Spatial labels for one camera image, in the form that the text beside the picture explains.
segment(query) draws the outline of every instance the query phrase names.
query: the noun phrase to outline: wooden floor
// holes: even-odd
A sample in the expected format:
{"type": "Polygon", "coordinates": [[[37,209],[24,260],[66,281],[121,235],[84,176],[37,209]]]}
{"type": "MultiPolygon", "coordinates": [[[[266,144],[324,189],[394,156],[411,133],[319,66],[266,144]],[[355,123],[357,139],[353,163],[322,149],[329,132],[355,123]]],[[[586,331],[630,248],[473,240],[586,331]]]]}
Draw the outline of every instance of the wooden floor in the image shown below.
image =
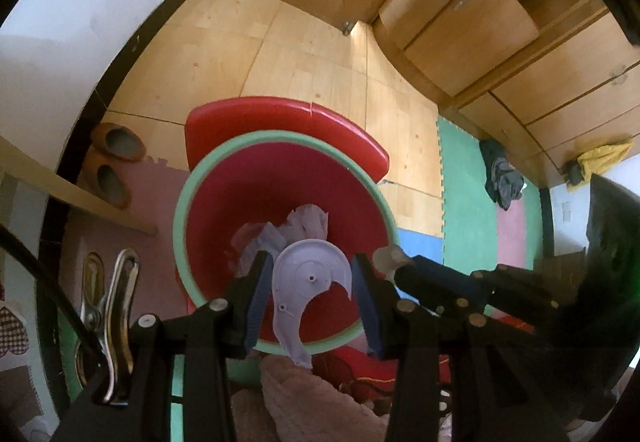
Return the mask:
{"type": "Polygon", "coordinates": [[[386,60],[371,28],[349,37],[279,0],[187,0],[120,86],[105,120],[187,169],[183,125],[205,102],[248,95],[313,101],[388,151],[382,191],[398,226],[442,236],[438,109],[386,60]]]}

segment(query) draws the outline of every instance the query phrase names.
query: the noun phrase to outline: bucket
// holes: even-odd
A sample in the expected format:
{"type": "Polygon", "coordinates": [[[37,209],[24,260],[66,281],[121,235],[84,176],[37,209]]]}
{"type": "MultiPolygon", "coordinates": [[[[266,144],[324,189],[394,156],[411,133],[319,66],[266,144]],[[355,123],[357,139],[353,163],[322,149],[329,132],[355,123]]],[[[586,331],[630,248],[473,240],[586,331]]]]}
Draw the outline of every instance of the bucket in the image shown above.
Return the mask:
{"type": "MultiPolygon", "coordinates": [[[[353,160],[308,135],[253,132],[211,151],[187,179],[174,216],[174,253],[180,280],[194,305],[221,297],[233,272],[231,238],[247,223],[279,226],[302,204],[328,213],[327,240],[354,254],[397,244],[398,231],[376,183],[353,160]]],[[[284,354],[273,333],[273,301],[256,349],[284,354]]],[[[354,299],[338,284],[315,297],[300,323],[310,354],[342,346],[362,333],[354,299]]]]}

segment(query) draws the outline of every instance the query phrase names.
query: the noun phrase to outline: wooden leg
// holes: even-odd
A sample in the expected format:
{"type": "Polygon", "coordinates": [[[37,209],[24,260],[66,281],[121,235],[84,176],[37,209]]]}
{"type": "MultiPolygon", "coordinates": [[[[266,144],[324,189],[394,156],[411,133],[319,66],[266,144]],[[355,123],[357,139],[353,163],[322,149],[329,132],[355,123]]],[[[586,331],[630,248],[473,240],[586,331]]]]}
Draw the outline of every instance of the wooden leg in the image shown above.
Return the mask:
{"type": "Polygon", "coordinates": [[[126,211],[116,209],[104,200],[59,177],[2,136],[0,136],[0,172],[41,189],[56,200],[120,226],[135,229],[151,236],[158,232],[158,228],[154,224],[140,220],[126,211]]]}

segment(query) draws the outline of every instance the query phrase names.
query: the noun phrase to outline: white wall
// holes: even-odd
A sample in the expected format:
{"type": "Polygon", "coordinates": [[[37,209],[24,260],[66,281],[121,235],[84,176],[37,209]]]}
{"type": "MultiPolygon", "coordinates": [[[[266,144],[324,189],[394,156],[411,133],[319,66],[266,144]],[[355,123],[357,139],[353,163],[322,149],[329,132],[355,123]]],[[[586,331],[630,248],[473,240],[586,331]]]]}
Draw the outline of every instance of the white wall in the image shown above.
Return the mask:
{"type": "MultiPolygon", "coordinates": [[[[640,155],[623,160],[611,168],[605,177],[640,195],[640,155]]],[[[586,231],[591,200],[589,191],[588,184],[572,192],[567,191],[565,184],[551,189],[556,256],[587,247],[586,231]]],[[[639,359],[640,352],[632,363],[634,368],[639,359]]]]}
{"type": "MultiPolygon", "coordinates": [[[[55,169],[94,86],[140,24],[164,0],[20,0],[0,27],[0,135],[55,169]]],[[[10,228],[37,252],[47,196],[20,187],[10,228]]],[[[19,299],[33,344],[31,375],[44,412],[58,419],[38,356],[33,279],[7,260],[4,282],[19,299]]]]}

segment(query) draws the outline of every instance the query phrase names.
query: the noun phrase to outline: pair of slippers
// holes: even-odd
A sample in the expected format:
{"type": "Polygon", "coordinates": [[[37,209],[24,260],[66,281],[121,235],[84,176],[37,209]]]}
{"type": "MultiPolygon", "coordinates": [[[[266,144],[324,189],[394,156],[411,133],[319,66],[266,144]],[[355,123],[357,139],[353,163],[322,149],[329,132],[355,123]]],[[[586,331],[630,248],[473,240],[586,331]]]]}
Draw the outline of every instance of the pair of slippers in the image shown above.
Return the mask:
{"type": "Polygon", "coordinates": [[[131,190],[114,169],[117,161],[139,162],[146,155],[145,145],[129,128],[112,122],[101,122],[91,132],[90,149],[82,172],[91,189],[105,202],[118,209],[131,203],[131,190]]]}

